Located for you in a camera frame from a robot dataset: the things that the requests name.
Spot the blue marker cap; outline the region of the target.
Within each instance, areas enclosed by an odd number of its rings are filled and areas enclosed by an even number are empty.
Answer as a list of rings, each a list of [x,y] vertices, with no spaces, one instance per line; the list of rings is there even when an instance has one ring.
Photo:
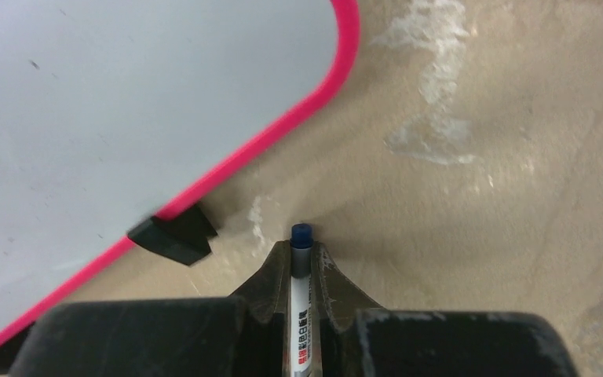
[[[298,223],[291,227],[291,248],[304,250],[314,245],[312,226],[307,223]]]

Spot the red framed whiteboard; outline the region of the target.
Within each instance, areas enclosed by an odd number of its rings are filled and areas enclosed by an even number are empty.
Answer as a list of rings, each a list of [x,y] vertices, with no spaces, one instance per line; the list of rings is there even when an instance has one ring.
[[[354,1],[0,1],[0,345],[322,108]]]

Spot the white whiteboard marker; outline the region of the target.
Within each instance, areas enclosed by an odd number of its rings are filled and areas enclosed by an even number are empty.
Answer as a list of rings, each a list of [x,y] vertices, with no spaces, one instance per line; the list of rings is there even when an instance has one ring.
[[[312,374],[312,248],[291,248],[289,309],[290,376]]]

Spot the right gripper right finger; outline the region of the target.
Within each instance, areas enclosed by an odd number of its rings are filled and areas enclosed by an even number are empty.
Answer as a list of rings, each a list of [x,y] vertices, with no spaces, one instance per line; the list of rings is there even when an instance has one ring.
[[[508,311],[387,309],[317,243],[318,361],[325,376],[576,376],[553,326]]]

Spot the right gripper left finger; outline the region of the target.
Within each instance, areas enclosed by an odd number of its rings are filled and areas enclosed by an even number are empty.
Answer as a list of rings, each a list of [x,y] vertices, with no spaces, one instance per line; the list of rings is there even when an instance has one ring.
[[[72,302],[33,326],[11,376],[279,376],[288,242],[225,297]]]

